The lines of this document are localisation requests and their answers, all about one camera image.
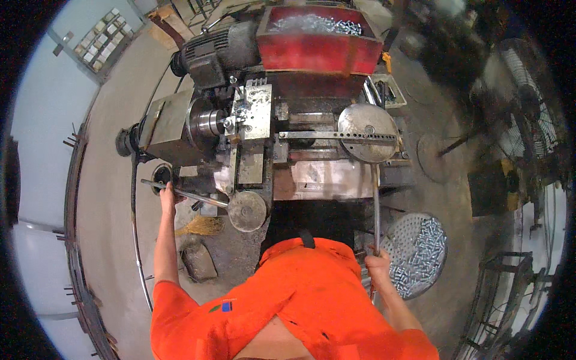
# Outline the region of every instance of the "black hose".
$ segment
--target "black hose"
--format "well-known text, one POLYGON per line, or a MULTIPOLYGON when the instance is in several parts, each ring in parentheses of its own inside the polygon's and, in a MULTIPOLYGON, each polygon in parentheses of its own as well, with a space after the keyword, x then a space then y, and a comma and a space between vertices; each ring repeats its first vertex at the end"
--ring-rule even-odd
POLYGON ((146 105, 146 109, 144 110, 142 117, 146 116, 146 114, 148 113, 148 109, 150 108, 150 104, 152 103, 152 98, 154 97, 154 95, 156 95, 156 90, 158 90, 158 87, 160 86, 160 82, 164 78, 164 75, 166 75, 166 71, 168 71, 168 68, 170 67, 170 62, 172 62, 172 60, 170 60, 168 62, 168 65, 166 65, 166 68, 164 69, 162 76, 160 76, 160 79, 158 79, 158 82, 156 83, 154 90, 152 90, 152 94, 150 95, 150 98, 148 99, 148 104, 146 105))
POLYGON ((150 294, 148 294, 148 288, 146 287, 146 279, 144 278, 144 272, 142 271, 140 247, 138 246, 138 230, 136 229, 136 176, 137 176, 138 164, 140 163, 138 157, 139 157, 138 154, 132 154, 132 188, 130 193, 130 207, 132 209, 132 239, 134 240, 134 251, 136 252, 136 266, 138 267, 140 284, 142 284, 142 290, 144 290, 144 296, 146 297, 148 308, 150 309, 150 313, 152 313, 152 302, 150 301, 150 294))
POLYGON ((180 85, 182 85, 182 80, 184 80, 183 76, 180 78, 178 85, 176 85, 176 89, 174 90, 174 94, 178 92, 178 89, 180 89, 180 85))

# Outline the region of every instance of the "industrial fan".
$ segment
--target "industrial fan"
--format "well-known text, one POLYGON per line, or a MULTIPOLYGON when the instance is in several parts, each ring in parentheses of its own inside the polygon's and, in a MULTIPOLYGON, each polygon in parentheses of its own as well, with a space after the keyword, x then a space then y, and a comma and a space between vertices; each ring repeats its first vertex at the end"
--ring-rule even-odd
POLYGON ((540 53, 521 39, 507 39, 487 59, 471 97, 484 101, 484 112, 502 157, 522 169, 528 199, 542 185, 565 183, 566 128, 554 83, 540 53))
POLYGON ((526 42, 520 39, 504 41, 498 52, 510 70, 517 88, 512 99, 509 129, 499 139, 499 145, 509 158, 523 158, 525 162, 545 159, 553 154, 558 145, 555 125, 558 121, 546 98, 528 68, 538 71, 533 63, 536 55, 526 42))

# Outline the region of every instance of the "worker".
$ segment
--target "worker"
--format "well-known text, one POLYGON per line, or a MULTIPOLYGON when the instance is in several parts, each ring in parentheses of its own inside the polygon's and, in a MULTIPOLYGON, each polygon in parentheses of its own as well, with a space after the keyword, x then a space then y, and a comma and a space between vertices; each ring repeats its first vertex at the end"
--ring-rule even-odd
POLYGON ((387 320, 352 249, 306 230, 267 248, 242 285, 198 305, 178 281, 171 183, 160 201, 150 329, 157 359, 438 359, 390 280, 386 252, 365 262, 387 320))

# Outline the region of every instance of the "metal rack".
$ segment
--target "metal rack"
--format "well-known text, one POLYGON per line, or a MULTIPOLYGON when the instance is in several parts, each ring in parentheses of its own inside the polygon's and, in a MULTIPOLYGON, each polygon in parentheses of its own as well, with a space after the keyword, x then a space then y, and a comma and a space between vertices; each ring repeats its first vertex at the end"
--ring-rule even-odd
MULTIPOLYGON (((98 72, 98 71, 100 71, 101 69, 103 69, 103 68, 104 68, 104 64, 106 63, 106 61, 102 62, 103 65, 102 65, 102 67, 101 67, 100 69, 98 69, 98 70, 94 69, 94 63, 99 59, 100 55, 102 55, 102 53, 104 52, 104 50, 108 47, 108 45, 110 45, 110 43, 113 41, 113 39, 116 37, 116 35, 117 35, 118 33, 120 33, 120 32, 124 29, 124 26, 125 26, 126 23, 127 23, 126 20, 125 20, 122 24, 120 24, 120 26, 117 26, 116 24, 114 24, 114 22, 115 22, 116 20, 118 20, 118 18, 120 18, 120 17, 123 17, 123 16, 122 16, 120 13, 118 13, 118 14, 114 15, 114 17, 113 17, 110 21, 108 21, 108 22, 105 22, 105 21, 104 21, 104 18, 103 18, 103 19, 102 19, 102 22, 105 23, 105 26, 102 28, 102 30, 99 30, 99 31, 96 33, 96 35, 94 36, 94 39, 92 39, 92 40, 90 41, 90 43, 88 43, 88 46, 86 46, 86 47, 83 46, 83 47, 84 47, 84 50, 83 50, 82 52, 77 53, 78 56, 82 59, 82 61, 83 61, 85 64, 87 64, 87 65, 90 67, 90 69, 92 69, 92 70, 95 71, 95 72, 98 72), (100 36, 101 36, 102 34, 104 34, 111 25, 114 25, 114 26, 116 27, 116 31, 114 31, 114 33, 112 33, 110 36, 106 35, 107 40, 102 43, 102 46, 98 49, 98 51, 96 52, 96 54, 94 54, 93 58, 92 58, 89 62, 87 62, 87 61, 84 59, 84 56, 86 55, 86 53, 88 53, 89 49, 90 49, 92 46, 94 46, 95 42, 98 41, 98 39, 100 38, 100 36)), ((123 36, 122 40, 124 40, 125 37, 130 38, 131 36, 132 36, 132 30, 129 30, 129 31, 127 31, 126 33, 124 33, 124 36, 123 36)), ((114 50, 116 50, 117 48, 120 47, 120 42, 115 46, 114 50)), ((107 56, 106 60, 112 58, 112 53, 114 52, 114 50, 111 51, 111 54, 107 56)))
POLYGON ((199 14, 201 14, 204 17, 204 24, 206 21, 208 21, 208 19, 210 18, 210 15, 212 15, 212 12, 214 11, 214 9, 216 9, 216 7, 218 7, 218 5, 220 5, 222 0, 207 0, 206 3, 203 3, 203 0, 195 0, 196 5, 198 6, 197 9, 194 8, 194 5, 192 4, 191 0, 186 0, 188 2, 188 6, 190 7, 190 10, 192 10, 192 13, 194 14, 194 16, 192 17, 192 19, 190 19, 190 23, 188 24, 188 27, 192 27, 198 24, 201 24, 202 21, 196 22, 196 23, 192 23, 193 20, 196 18, 196 16, 198 16, 199 14), (206 6, 210 6, 211 9, 209 11, 206 11, 204 8, 206 6))
POLYGON ((545 290, 544 284, 549 280, 545 275, 545 268, 538 274, 532 271, 532 260, 532 252, 500 252, 480 265, 472 310, 452 360, 494 359, 499 355, 503 356, 505 346, 512 340, 512 324, 520 309, 520 303, 528 295, 532 296, 530 298, 532 308, 522 329, 530 325, 545 290), (509 265, 515 260, 518 260, 517 265, 509 265), (498 284, 502 275, 506 273, 513 274, 510 294, 506 302, 495 306, 498 284), (526 294, 526 289, 531 283, 534 284, 534 290, 526 294))

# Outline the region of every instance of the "concrete floor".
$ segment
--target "concrete floor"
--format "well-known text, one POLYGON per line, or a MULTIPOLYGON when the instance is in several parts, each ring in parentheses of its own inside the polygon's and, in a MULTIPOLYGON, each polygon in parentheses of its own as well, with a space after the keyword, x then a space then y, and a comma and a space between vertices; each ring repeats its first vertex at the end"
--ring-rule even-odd
MULTIPOLYGON (((115 66, 90 113, 89 144, 78 194, 78 239, 86 282, 103 303, 100 308, 103 322, 118 341, 116 346, 122 360, 153 357, 149 343, 150 313, 139 283, 131 238, 131 163, 129 158, 116 154, 114 140, 120 128, 126 128, 142 117, 152 88, 172 52, 143 31, 115 66)), ((467 123, 453 110, 453 100, 444 96, 442 89, 428 79, 419 63, 406 58, 397 48, 391 50, 391 55, 396 82, 401 84, 403 92, 407 89, 412 96, 404 92, 408 105, 393 114, 405 116, 412 149, 416 149, 416 142, 422 134, 460 135, 467 123)), ((156 98, 172 93, 177 81, 168 71, 156 98)), ((187 78, 180 89, 192 85, 187 78)), ((461 334, 472 300, 478 262, 483 257, 484 243, 490 235, 476 231, 472 221, 466 177, 468 164, 465 162, 469 152, 464 146, 450 154, 449 163, 458 175, 454 181, 445 185, 433 183, 415 164, 418 185, 382 200, 386 205, 434 214, 448 234, 449 256, 442 276, 428 292, 408 302, 439 348, 442 358, 450 357, 461 334)), ((154 160, 140 165, 138 178, 149 178, 161 162, 154 160)), ((189 205, 178 205, 177 227, 191 219, 189 205)), ((158 198, 148 186, 139 182, 137 219, 145 275, 152 274, 154 239, 160 213, 158 198)), ((204 238, 209 250, 216 247, 226 249, 223 256, 214 259, 219 279, 213 283, 192 284, 182 273, 183 287, 198 303, 204 303, 241 283, 253 273, 265 231, 266 227, 239 236, 227 224, 224 233, 204 238)), ((151 294, 153 281, 148 281, 148 286, 151 294)))

